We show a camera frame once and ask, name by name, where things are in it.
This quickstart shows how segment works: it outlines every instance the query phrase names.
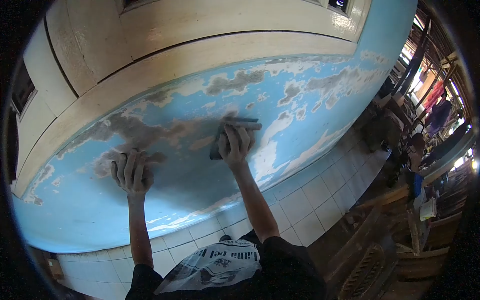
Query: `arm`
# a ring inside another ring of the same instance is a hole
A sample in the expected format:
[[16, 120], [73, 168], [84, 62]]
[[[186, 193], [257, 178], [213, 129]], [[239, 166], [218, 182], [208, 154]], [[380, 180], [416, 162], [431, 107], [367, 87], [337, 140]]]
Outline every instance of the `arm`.
[[112, 162], [112, 177], [127, 192], [130, 247], [135, 265], [153, 268], [152, 247], [145, 223], [145, 194], [153, 184], [153, 174], [145, 167], [145, 156], [135, 149], [128, 158], [120, 154], [118, 164]]
[[[230, 125], [225, 126], [225, 132], [227, 136], [220, 136], [218, 149], [237, 181], [248, 219], [258, 239], [263, 243], [269, 237], [279, 237], [278, 225], [245, 161], [248, 151], [255, 143], [253, 132]], [[230, 143], [230, 152], [227, 152], [227, 139]]]

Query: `sanding block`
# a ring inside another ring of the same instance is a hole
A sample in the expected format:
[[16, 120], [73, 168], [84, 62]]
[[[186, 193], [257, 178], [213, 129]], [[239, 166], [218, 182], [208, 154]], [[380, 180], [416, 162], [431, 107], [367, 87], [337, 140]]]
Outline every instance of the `sanding block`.
[[[210, 149], [211, 160], [222, 159], [222, 156], [218, 152], [218, 140], [220, 139], [220, 136], [222, 134], [224, 134], [225, 136], [227, 135], [227, 133], [225, 132], [225, 124], [232, 125], [234, 127], [243, 127], [245, 129], [251, 129], [251, 130], [262, 129], [262, 124], [258, 123], [258, 119], [224, 117], [220, 122], [220, 126], [218, 127], [218, 132], [212, 144], [212, 148]], [[230, 150], [230, 143], [227, 140], [227, 151], [229, 150]]]

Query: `shoe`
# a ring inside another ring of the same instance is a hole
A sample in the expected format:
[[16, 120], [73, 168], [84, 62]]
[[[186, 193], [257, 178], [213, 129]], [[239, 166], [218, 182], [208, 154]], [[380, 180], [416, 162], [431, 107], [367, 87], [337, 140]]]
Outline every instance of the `shoe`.
[[224, 235], [223, 237], [221, 237], [219, 241], [231, 240], [231, 239], [232, 239], [232, 238], [230, 237], [230, 235], [226, 234], [226, 235]]

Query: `hand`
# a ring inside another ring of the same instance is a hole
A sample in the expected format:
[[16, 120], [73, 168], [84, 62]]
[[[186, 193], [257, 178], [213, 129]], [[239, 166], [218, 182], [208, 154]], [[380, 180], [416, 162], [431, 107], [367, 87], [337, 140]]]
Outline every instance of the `hand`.
[[245, 157], [255, 144], [253, 131], [243, 127], [225, 125], [225, 133], [218, 140], [218, 152], [230, 169], [245, 165]]
[[153, 174], [145, 166], [144, 152], [132, 149], [127, 156], [120, 153], [118, 164], [112, 161], [112, 178], [127, 192], [128, 199], [144, 200], [153, 184]]

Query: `blue painted wall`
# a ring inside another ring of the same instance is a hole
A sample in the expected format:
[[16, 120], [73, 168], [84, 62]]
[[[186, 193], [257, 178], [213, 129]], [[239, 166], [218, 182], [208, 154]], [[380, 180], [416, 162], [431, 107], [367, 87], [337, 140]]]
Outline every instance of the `blue painted wall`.
[[372, 1], [353, 56], [249, 61], [154, 87], [79, 132], [39, 171], [15, 210], [27, 241], [63, 253], [129, 244], [126, 194], [110, 178], [118, 151], [146, 150], [150, 237], [241, 200], [208, 157], [226, 114], [264, 125], [248, 161], [265, 190], [326, 154], [372, 100], [408, 36], [416, 1]]

